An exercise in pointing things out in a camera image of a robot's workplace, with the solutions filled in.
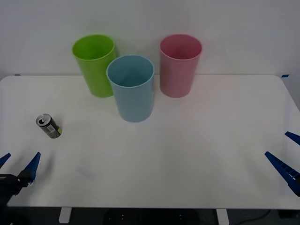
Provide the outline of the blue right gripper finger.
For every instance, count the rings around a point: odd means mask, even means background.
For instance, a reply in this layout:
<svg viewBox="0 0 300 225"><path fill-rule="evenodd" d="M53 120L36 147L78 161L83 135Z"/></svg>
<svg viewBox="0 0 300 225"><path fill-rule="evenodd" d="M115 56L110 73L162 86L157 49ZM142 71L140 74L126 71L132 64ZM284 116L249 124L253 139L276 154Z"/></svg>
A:
<svg viewBox="0 0 300 225"><path fill-rule="evenodd" d="M265 156L286 181L288 187L300 196L300 173L288 166L286 163L275 157L270 152L265 152Z"/></svg>
<svg viewBox="0 0 300 225"><path fill-rule="evenodd" d="M293 140L295 143L297 143L298 145L300 145L300 136L291 132L286 132L285 136L287 136L288 138L290 138L291 140Z"/></svg>

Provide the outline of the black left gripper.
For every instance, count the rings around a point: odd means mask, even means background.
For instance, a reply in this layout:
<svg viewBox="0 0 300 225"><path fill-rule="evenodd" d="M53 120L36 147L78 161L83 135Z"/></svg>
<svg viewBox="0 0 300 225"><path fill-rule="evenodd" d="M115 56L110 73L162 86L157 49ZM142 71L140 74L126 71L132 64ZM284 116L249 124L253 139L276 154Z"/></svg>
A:
<svg viewBox="0 0 300 225"><path fill-rule="evenodd" d="M7 153L0 158L0 168L11 157L10 153ZM12 196L18 195L20 191L31 184L36 177L37 168L39 165L41 153L37 152L34 158L29 164L19 173L18 176L12 174L0 175L0 205L6 206Z"/></svg>

